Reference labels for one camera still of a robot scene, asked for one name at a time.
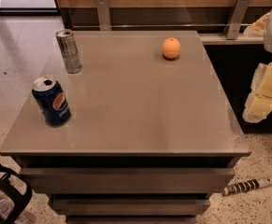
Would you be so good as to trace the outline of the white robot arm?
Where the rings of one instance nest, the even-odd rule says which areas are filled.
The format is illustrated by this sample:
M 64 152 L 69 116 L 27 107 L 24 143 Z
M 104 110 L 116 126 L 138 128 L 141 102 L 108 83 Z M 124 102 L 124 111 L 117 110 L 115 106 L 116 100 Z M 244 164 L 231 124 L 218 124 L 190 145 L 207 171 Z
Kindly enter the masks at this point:
M 262 37 L 264 48 L 272 53 L 272 9 L 244 31 L 247 37 Z M 272 62 L 259 63 L 252 82 L 251 92 L 245 102 L 242 114 L 248 123 L 259 123 L 272 112 Z

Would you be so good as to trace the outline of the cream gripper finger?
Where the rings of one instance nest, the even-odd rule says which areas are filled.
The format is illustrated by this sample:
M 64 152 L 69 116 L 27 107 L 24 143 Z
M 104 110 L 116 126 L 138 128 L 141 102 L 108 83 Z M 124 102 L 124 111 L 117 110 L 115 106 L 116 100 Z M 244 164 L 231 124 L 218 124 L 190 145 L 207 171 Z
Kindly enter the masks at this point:
M 256 68 L 245 108 L 243 119 L 248 123 L 259 123 L 272 112 L 272 62 L 260 63 Z
M 270 13 L 264 14 L 260 19 L 250 24 L 243 35 L 246 37 L 263 37 L 265 33 L 266 22 Z

